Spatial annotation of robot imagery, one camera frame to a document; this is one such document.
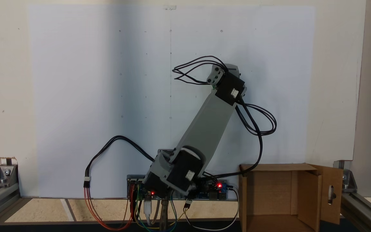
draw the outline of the open cardboard box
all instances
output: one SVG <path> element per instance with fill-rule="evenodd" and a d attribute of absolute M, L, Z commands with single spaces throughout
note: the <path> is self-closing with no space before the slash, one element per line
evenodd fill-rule
<path fill-rule="evenodd" d="M 243 164 L 241 169 L 250 166 Z M 242 231 L 318 232 L 320 220 L 339 224 L 342 181 L 341 169 L 259 164 L 239 176 Z"/>

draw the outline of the vertical line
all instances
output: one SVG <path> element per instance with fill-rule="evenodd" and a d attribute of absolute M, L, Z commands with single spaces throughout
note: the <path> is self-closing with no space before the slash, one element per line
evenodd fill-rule
<path fill-rule="evenodd" d="M 171 94 L 172 94 L 172 86 L 171 86 L 171 80 L 172 80 L 172 72 L 171 72 L 171 11 L 169 11 L 169 18 L 170 18 L 170 145 L 171 145 L 171 125 L 172 125 L 172 117 L 171 117 L 171 111 L 172 111 L 172 100 L 171 100 Z"/>

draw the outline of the circuit board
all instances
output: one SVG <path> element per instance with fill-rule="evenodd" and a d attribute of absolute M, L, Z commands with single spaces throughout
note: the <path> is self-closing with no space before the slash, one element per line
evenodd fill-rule
<path fill-rule="evenodd" d="M 139 199 L 150 197 L 151 199 L 159 199 L 153 192 L 147 191 L 143 186 L 144 175 L 127 175 L 127 198 L 129 199 L 129 191 L 131 184 L 139 185 Z M 194 200 L 208 201 L 225 201 L 228 199 L 227 180 L 219 179 L 218 182 L 210 181 L 207 183 L 208 191 L 202 191 L 196 195 Z M 186 198 L 178 192 L 173 193 L 173 199 L 185 200 Z"/>

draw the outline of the white board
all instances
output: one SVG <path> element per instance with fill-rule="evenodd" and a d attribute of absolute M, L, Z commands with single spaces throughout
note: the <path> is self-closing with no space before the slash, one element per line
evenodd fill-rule
<path fill-rule="evenodd" d="M 82 197 L 85 167 L 114 135 L 131 138 L 152 157 L 175 147 L 210 87 L 173 81 L 170 70 L 208 54 L 239 66 L 246 102 L 277 118 L 276 133 L 264 138 L 262 163 L 304 162 L 314 12 L 309 6 L 30 6 L 39 196 Z M 209 69 L 193 75 L 203 80 Z M 260 128 L 270 126 L 253 115 Z M 257 138 L 234 114 L 208 170 L 235 171 L 257 156 Z M 125 197 L 116 186 L 149 165 L 129 144 L 115 142 L 92 166 L 93 197 Z"/>

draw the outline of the cardboard flap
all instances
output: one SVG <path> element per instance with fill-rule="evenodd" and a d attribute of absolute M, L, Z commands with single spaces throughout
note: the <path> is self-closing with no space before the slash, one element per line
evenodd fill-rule
<path fill-rule="evenodd" d="M 318 171 L 323 176 L 321 181 L 320 218 L 321 220 L 326 222 L 340 224 L 340 203 L 343 184 L 343 170 L 318 165 L 312 166 L 318 169 Z"/>
<path fill-rule="evenodd" d="M 238 176 L 238 197 L 239 197 L 239 218 L 241 224 L 241 231 L 247 231 L 247 177 L 239 175 Z"/>
<path fill-rule="evenodd" d="M 298 219 L 314 231 L 320 226 L 321 175 L 307 171 L 298 172 Z"/>
<path fill-rule="evenodd" d="M 241 169 L 248 169 L 252 164 L 242 164 Z M 277 163 L 259 164 L 253 171 L 296 171 L 296 170 L 316 170 L 315 167 L 307 163 Z"/>

